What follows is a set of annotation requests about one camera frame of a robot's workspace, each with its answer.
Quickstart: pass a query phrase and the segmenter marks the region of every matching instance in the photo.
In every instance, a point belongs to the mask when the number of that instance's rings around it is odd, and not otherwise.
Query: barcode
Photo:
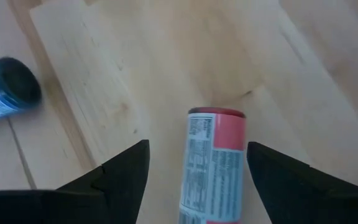
[[[190,216],[183,212],[180,212],[179,224],[201,224],[201,218],[197,216]]]

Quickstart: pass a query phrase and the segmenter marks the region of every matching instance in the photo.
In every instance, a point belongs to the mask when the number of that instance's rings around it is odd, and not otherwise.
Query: wooden floor
[[[0,120],[0,189],[55,189],[149,139],[138,223],[178,218],[186,113],[358,185],[358,1],[0,0],[42,106]],[[243,223],[270,223],[244,167]]]

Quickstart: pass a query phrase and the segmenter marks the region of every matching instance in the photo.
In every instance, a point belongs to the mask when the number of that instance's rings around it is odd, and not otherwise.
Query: blue can
[[[27,66],[0,58],[0,118],[36,107],[41,97],[40,85]]]

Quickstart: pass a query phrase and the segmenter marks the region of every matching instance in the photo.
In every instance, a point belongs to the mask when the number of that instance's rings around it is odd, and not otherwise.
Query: cylindrical can
[[[241,218],[246,116],[189,110],[179,224],[237,224]]]
[[[40,101],[40,85],[30,69],[14,58],[0,58],[0,118],[33,108]]]

